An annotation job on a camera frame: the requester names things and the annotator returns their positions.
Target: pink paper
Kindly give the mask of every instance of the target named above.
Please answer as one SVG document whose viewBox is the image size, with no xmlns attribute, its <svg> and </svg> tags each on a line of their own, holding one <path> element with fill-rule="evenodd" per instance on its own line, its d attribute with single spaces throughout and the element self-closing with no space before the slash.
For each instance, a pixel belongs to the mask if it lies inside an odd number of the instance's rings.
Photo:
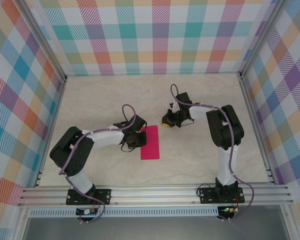
<svg viewBox="0 0 300 240">
<path fill-rule="evenodd" d="M 140 149 L 141 160 L 155 160 L 160 159 L 159 150 L 159 132 L 158 126 L 147 126 L 146 130 L 146 145 Z"/>
</svg>

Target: beige floor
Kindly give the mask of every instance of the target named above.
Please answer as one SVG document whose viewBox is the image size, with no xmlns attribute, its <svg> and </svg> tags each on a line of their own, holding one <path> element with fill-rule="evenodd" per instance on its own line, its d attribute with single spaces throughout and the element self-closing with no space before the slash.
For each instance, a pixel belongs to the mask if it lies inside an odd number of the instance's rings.
<svg viewBox="0 0 300 240">
<path fill-rule="evenodd" d="M 121 152 L 119 145 L 93 149 L 84 167 L 96 185 L 214 183 L 217 148 L 208 123 L 197 120 L 182 128 L 160 125 L 173 101 L 171 83 L 193 102 L 233 105 L 245 135 L 236 173 L 247 182 L 267 182 L 264 163 L 235 74 L 116 75 L 70 77 L 58 114 L 50 149 L 71 126 L 95 130 L 123 121 L 121 107 L 133 105 L 148 125 L 159 125 L 159 160 L 140 160 L 140 150 Z M 59 168 L 47 159 L 41 186 L 67 185 Z"/>
</svg>

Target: colorful checkered backdrop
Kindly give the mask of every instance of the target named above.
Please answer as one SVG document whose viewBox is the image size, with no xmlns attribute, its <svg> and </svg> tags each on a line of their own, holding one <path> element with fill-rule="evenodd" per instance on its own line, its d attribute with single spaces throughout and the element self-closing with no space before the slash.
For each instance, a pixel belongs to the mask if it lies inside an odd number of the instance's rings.
<svg viewBox="0 0 300 240">
<path fill-rule="evenodd" d="M 0 240 L 35 177 L 61 84 L 13 0 L 0 0 Z"/>
<path fill-rule="evenodd" d="M 27 2 L 64 69 L 88 75 L 237 72 L 271 0 Z"/>
<path fill-rule="evenodd" d="M 300 0 L 287 4 L 246 83 L 275 173 L 289 186 L 300 220 Z"/>
</svg>

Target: black mounting plate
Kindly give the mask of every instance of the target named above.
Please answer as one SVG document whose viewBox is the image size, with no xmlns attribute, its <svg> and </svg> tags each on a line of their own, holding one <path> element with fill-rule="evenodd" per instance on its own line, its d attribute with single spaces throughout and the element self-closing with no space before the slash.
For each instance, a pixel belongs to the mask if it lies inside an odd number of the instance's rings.
<svg viewBox="0 0 300 240">
<path fill-rule="evenodd" d="M 110 204 L 111 189 L 96 189 L 94 191 L 94 197 L 104 203 L 104 205 Z M 94 201 L 87 201 L 87 198 L 77 193 L 74 189 L 69 189 L 67 198 L 65 201 L 66 205 L 93 205 Z"/>
<path fill-rule="evenodd" d="M 241 187 L 237 188 L 235 196 L 238 198 L 239 204 L 245 202 L 245 196 L 243 195 Z M 233 195 L 230 195 L 225 201 L 220 201 L 214 187 L 201 187 L 199 188 L 199 196 L 201 204 L 236 204 L 237 200 Z"/>
</svg>

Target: marble-patterned surface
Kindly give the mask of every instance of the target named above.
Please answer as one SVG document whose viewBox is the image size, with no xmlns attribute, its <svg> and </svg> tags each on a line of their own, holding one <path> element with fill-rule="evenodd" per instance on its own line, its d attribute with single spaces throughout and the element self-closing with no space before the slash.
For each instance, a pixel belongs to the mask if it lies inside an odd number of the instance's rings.
<svg viewBox="0 0 300 240">
<path fill-rule="evenodd" d="M 173 101 L 171 83 L 193 102 L 233 105 L 245 131 L 239 148 L 237 175 L 247 182 L 267 182 L 264 163 L 235 74 L 115 75 L 70 77 L 66 85 L 50 149 L 71 126 L 95 130 L 124 120 L 123 104 L 131 104 L 148 125 L 159 125 L 159 160 L 140 160 L 140 149 L 125 153 L 119 145 L 93 149 L 84 167 L 96 185 L 214 183 L 217 148 L 208 123 L 197 120 L 182 128 L 160 125 Z M 42 186 L 67 185 L 59 168 L 46 160 Z"/>
</svg>

